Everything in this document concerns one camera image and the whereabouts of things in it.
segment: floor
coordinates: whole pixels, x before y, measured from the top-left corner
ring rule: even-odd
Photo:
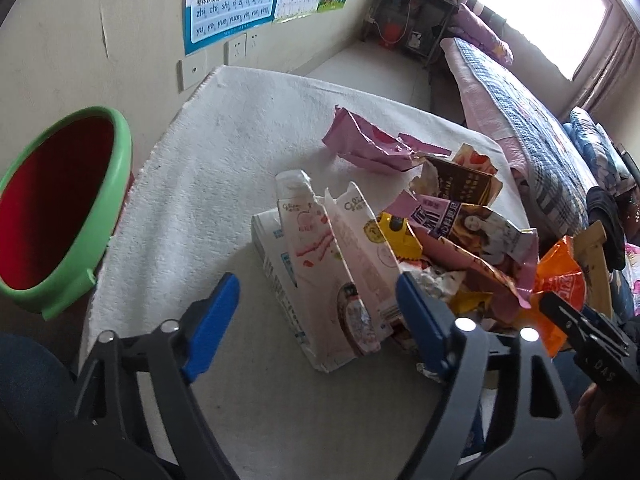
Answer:
[[[442,53],[427,70],[399,49],[356,41],[307,77],[386,97],[457,124],[465,119],[458,86]]]
[[[336,83],[428,111],[429,73],[417,59],[389,51],[373,41],[356,41],[307,77]]]

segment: white towel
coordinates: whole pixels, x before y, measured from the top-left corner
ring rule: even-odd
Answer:
[[[390,134],[453,151],[466,142],[491,156],[504,182],[494,209],[528,226],[507,161],[485,136],[317,80],[231,67],[211,75],[138,175],[104,259],[81,355],[102,330],[131,336],[179,319],[225,271],[236,273],[240,306],[194,391],[243,479],[394,478],[439,396],[393,344],[330,375],[314,371],[251,245],[251,216],[275,206],[274,177],[283,170],[302,168],[315,189],[336,195],[353,180],[374,210],[415,176],[368,173],[331,155],[321,139],[336,104]],[[141,390],[157,451],[170,459],[147,381]]]

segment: black cloth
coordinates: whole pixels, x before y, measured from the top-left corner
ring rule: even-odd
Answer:
[[[625,232],[618,216],[618,205],[613,196],[601,187],[592,187],[587,192],[587,214],[589,225],[602,222],[607,234],[603,245],[604,257],[609,271],[625,268]]]
[[[629,321],[622,325],[621,328],[623,332],[629,336],[629,339],[631,339],[631,341],[633,341],[636,346],[640,348],[640,316],[632,317]],[[638,354],[638,360],[638,364],[640,364],[640,353]]]

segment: window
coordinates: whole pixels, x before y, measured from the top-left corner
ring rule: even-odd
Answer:
[[[589,53],[608,11],[604,0],[478,0],[507,19],[567,78]]]

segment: trash bin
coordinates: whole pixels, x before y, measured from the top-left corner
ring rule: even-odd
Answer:
[[[0,294],[51,319],[95,285],[130,183],[131,135],[91,107],[35,139],[0,181]]]

